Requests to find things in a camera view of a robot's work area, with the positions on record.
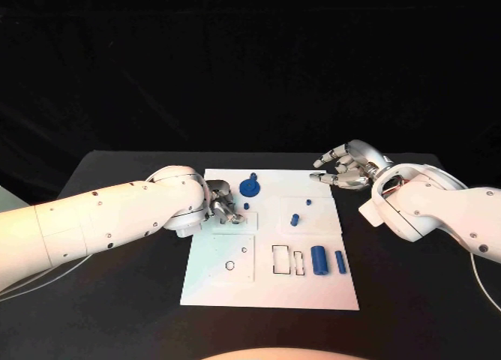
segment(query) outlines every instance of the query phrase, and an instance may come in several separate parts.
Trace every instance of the blue battery shape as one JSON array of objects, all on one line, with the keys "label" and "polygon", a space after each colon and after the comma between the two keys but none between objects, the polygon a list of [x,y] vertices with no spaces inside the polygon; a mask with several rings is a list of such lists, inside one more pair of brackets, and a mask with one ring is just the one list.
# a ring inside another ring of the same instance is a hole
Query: blue battery shape
[{"label": "blue battery shape", "polygon": [[342,274],[346,274],[346,265],[345,265],[343,252],[342,252],[342,251],[336,251],[336,252],[335,252],[335,257],[338,258],[339,272],[341,272]]},{"label": "blue battery shape", "polygon": [[316,275],[329,274],[328,252],[323,246],[313,246],[313,273]]}]

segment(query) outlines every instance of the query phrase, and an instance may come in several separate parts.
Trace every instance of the skin-colored surface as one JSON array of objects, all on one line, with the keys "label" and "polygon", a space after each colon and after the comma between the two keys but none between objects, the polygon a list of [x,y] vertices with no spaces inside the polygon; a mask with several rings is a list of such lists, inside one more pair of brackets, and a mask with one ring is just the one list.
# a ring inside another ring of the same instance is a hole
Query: skin-colored surface
[{"label": "skin-colored surface", "polygon": [[212,356],[205,360],[362,360],[356,356],[338,354],[310,349],[289,349],[284,347],[267,347],[247,349]]}]

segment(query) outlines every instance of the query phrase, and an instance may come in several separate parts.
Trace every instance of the blue plastic part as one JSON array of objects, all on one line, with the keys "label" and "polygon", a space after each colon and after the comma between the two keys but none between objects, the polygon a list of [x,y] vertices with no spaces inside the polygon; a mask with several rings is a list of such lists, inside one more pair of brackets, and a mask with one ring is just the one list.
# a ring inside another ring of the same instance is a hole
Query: blue plastic part
[{"label": "blue plastic part", "polygon": [[251,178],[248,178],[247,180],[244,180],[240,184],[240,193],[245,196],[245,197],[255,197],[260,194],[260,183],[258,183],[258,175],[254,172],[251,174]]},{"label": "blue plastic part", "polygon": [[323,246],[313,246],[313,273],[316,275],[329,274],[328,252]]},{"label": "blue plastic part", "polygon": [[342,251],[336,251],[336,252],[335,252],[335,257],[338,258],[339,272],[341,272],[342,274],[346,274],[346,265],[345,265],[343,252],[342,252]]},{"label": "blue plastic part", "polygon": [[294,226],[294,227],[297,227],[297,223],[300,222],[300,215],[299,214],[294,214],[293,216],[292,216],[292,225]]}]

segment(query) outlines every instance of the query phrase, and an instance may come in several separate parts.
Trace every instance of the robotic hand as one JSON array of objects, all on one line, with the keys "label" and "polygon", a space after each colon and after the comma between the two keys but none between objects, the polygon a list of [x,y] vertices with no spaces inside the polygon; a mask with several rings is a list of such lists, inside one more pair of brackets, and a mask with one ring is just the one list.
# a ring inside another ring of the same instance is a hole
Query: robotic hand
[{"label": "robotic hand", "polygon": [[345,189],[372,186],[372,199],[359,211],[375,227],[387,223],[411,242],[439,228],[473,254],[501,263],[501,189],[469,189],[431,165],[395,165],[361,140],[330,150],[313,165],[319,168],[335,159],[339,175],[316,172],[310,178]]},{"label": "robotic hand", "polygon": [[106,187],[0,214],[0,292],[28,276],[119,247],[162,227],[179,237],[212,216],[238,224],[232,190],[195,169],[169,166],[147,181]]}]

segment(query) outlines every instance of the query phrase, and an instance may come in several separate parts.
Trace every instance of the black background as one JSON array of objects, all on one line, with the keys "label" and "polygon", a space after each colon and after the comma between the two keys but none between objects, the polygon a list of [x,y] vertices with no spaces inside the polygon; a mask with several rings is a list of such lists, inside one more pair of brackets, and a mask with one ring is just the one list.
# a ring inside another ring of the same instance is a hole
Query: black background
[{"label": "black background", "polygon": [[0,1],[0,184],[36,203],[94,149],[362,139],[501,187],[501,9],[271,2]]},{"label": "black background", "polygon": [[[260,169],[303,170],[317,156],[95,151],[62,197],[146,179],[176,161],[201,173],[248,167],[260,180]],[[391,157],[440,165],[428,154]],[[361,311],[181,306],[192,238],[162,230],[0,303],[0,359],[204,359],[257,347],[368,359],[501,359],[501,314],[479,288],[470,253],[440,230],[413,243],[385,225],[372,227],[358,211],[369,192],[332,190]],[[501,305],[501,265],[478,258],[478,267]]]}]

